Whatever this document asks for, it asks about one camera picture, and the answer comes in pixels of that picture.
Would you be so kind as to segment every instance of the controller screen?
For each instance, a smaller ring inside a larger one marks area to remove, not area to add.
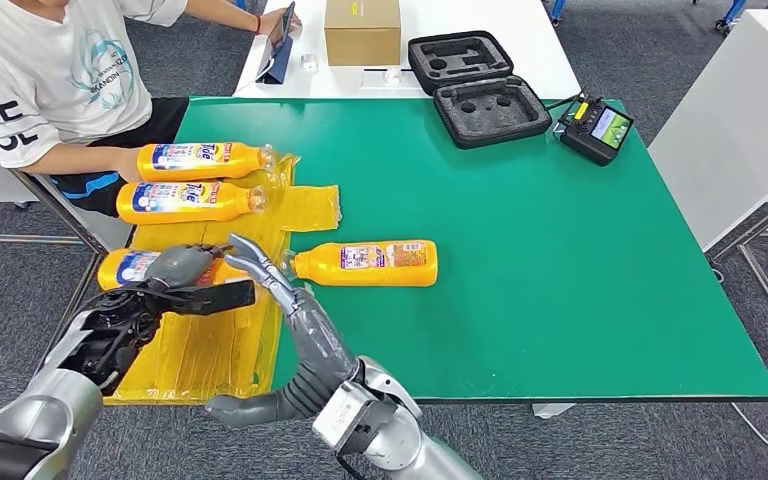
[[[593,131],[590,132],[590,135],[598,138],[599,141],[614,150],[619,150],[630,127],[631,120],[606,108],[602,112],[602,116],[599,117],[599,121],[596,122],[596,126],[593,127]]]

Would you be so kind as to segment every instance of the cardboard box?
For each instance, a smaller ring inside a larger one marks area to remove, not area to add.
[[[402,46],[399,0],[328,0],[328,65],[398,65]]]

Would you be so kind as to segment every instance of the yellow plastic bag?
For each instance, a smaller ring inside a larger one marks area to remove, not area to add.
[[[245,235],[277,261],[290,242],[290,231],[337,228],[336,186],[295,187],[298,157],[284,156],[272,173],[255,172],[228,180],[242,187],[262,185],[263,215],[243,215],[229,222],[144,225],[131,248],[161,251],[182,243],[221,244],[232,232]],[[254,305],[207,317],[166,314],[108,405],[203,404],[219,394],[248,397],[269,391],[275,367],[281,311],[268,292],[257,287]]]

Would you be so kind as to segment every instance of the person's hand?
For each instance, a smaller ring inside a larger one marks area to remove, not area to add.
[[[272,29],[275,28],[275,25],[278,25],[278,23],[281,21],[281,17],[284,16],[284,12],[286,12],[286,8],[279,8],[278,10],[273,10],[269,13],[264,13],[260,16],[260,30],[258,30],[257,34],[269,34],[272,32]],[[290,31],[297,28],[301,28],[302,21],[299,20],[299,17],[296,16],[296,13],[293,12],[293,18],[290,20]]]
[[[116,158],[116,172],[128,183],[142,182],[140,171],[137,169],[137,148],[121,148],[121,154]]]

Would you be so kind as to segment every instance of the orange bottle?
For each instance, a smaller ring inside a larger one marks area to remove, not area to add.
[[[272,146],[244,143],[151,144],[137,154],[137,169],[147,182],[186,182],[206,178],[242,178],[275,166]]]
[[[143,250],[130,250],[120,248],[113,250],[102,260],[98,267],[98,286],[102,290],[110,290],[121,287],[128,282],[140,282],[145,280],[145,272],[154,262],[160,252],[147,252]],[[225,260],[218,258],[196,282],[197,286],[219,285],[221,283],[235,282],[249,278],[249,274],[231,267]]]
[[[283,267],[320,285],[427,287],[437,281],[437,246],[428,240],[326,243]]]
[[[116,197],[119,216],[132,225],[232,220],[265,207],[263,187],[222,182],[128,183]]]

